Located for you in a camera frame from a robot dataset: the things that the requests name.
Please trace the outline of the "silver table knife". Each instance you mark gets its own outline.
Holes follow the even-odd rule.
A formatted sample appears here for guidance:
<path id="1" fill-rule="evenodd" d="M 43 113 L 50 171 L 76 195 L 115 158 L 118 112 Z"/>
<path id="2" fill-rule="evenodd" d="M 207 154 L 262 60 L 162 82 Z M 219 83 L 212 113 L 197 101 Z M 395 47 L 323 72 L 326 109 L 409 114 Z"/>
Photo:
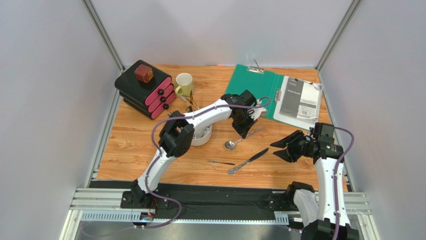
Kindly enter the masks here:
<path id="1" fill-rule="evenodd" d="M 244 167 L 245 165 L 248 165 L 249 163 L 259 159 L 260 157 L 264 156 L 267 152 L 269 151 L 269 148 L 265 148 L 264 150 L 256 153 L 255 155 L 253 155 L 251 158 L 249 158 L 248 160 L 244 161 L 243 163 L 229 169 L 227 171 L 227 174 L 229 176 L 233 175 L 234 173 L 236 173 L 237 171 L 239 171 L 242 167 Z"/>

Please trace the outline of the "white divided utensil holder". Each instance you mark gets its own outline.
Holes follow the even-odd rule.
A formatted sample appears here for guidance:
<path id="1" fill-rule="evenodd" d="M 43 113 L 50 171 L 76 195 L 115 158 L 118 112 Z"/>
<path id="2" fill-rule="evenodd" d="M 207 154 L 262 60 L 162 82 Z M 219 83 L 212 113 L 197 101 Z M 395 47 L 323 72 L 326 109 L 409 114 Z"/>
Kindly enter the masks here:
<path id="1" fill-rule="evenodd" d="M 212 125 L 195 130 L 192 137 L 191 146 L 202 146 L 206 144 L 212 136 Z"/>

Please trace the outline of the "small silver fork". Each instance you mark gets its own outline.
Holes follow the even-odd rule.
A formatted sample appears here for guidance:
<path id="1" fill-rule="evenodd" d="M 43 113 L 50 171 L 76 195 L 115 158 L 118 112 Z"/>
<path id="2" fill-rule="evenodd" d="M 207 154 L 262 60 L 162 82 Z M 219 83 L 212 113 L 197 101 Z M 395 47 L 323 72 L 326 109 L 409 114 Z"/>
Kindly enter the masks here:
<path id="1" fill-rule="evenodd" d="M 216 161 L 216 160 L 212 160 L 212 159 L 208 159 L 207 160 L 209 163 L 214 163 L 214 164 L 224 164 L 224 165 L 230 165 L 230 166 L 235 166 L 235 163 L 230 163 L 230 162 L 221 162 L 221 161 Z"/>

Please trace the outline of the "gold spoon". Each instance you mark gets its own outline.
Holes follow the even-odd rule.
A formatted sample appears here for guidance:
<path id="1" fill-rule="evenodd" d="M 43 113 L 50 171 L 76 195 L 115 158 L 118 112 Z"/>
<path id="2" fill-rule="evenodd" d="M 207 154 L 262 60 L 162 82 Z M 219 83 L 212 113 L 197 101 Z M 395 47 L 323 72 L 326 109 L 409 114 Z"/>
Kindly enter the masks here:
<path id="1" fill-rule="evenodd" d="M 190 105 L 191 105 L 191 109 L 193 111 L 199 110 L 200 108 L 198 107 L 197 103 L 194 100 L 193 97 L 193 90 L 190 91 L 190 95 L 189 95 L 189 101 L 190 101 Z"/>

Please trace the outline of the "silver spoon dark handle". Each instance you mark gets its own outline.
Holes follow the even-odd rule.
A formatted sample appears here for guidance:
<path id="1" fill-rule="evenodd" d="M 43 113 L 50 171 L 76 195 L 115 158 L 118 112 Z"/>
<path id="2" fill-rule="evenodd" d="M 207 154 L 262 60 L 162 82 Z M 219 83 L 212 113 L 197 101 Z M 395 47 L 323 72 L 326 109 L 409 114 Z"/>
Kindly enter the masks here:
<path id="1" fill-rule="evenodd" d="M 186 111 L 187 112 L 193 112 L 194 111 L 194 108 L 193 108 L 193 101 L 192 100 L 190 100 L 190 99 L 188 99 L 187 97 L 185 97 L 185 96 L 183 96 L 183 95 L 180 95 L 179 96 L 182 100 L 184 100 L 185 102 L 187 102 L 188 103 L 188 106 L 186 107 Z"/>

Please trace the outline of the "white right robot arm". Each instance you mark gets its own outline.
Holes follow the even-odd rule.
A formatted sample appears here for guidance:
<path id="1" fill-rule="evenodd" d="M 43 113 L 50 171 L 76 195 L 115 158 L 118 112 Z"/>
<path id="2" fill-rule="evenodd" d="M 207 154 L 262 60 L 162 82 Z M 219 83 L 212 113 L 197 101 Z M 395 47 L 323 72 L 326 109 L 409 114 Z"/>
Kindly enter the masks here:
<path id="1" fill-rule="evenodd" d="M 345 208 L 343 190 L 344 157 L 351 149 L 335 144 L 337 127 L 328 123 L 315 123 L 308 134 L 296 130 L 271 143 L 279 148 L 274 155 L 289 163 L 300 157 L 313 160 L 319 183 L 319 202 L 310 185 L 293 182 L 287 187 L 287 200 L 301 214 L 303 240 L 358 240 L 359 231 L 351 227 Z"/>

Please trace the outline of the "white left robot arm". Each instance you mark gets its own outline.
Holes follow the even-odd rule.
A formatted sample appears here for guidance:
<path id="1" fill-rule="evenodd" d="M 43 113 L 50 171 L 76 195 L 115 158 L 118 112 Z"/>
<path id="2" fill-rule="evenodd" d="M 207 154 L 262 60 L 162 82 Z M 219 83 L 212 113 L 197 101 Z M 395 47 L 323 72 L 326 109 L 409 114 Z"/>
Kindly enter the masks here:
<path id="1" fill-rule="evenodd" d="M 232 119 L 233 129 L 243 139 L 246 138 L 249 129 L 265 110 L 261 102 L 245 90 L 241 94 L 224 94 L 200 110 L 185 114 L 175 111 L 162 120 L 164 126 L 159 133 L 159 141 L 153 143 L 156 153 L 144 173 L 132 183 L 130 192 L 123 196 L 124 203 L 149 207 L 163 174 L 175 159 L 190 149 L 196 131 L 221 120 Z"/>

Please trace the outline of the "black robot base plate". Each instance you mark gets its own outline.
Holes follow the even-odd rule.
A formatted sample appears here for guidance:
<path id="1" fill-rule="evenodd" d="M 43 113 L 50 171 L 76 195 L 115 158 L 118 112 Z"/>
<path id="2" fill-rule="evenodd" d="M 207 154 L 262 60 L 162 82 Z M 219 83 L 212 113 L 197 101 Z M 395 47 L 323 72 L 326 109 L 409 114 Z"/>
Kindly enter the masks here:
<path id="1" fill-rule="evenodd" d="M 180 220 L 266 221 L 274 220 L 275 212 L 297 211 L 295 192 L 314 188 L 296 181 L 285 190 L 160 183 L 145 208 L 124 202 L 130 190 L 123 192 L 120 207 L 152 210 L 159 219 L 179 214 Z"/>

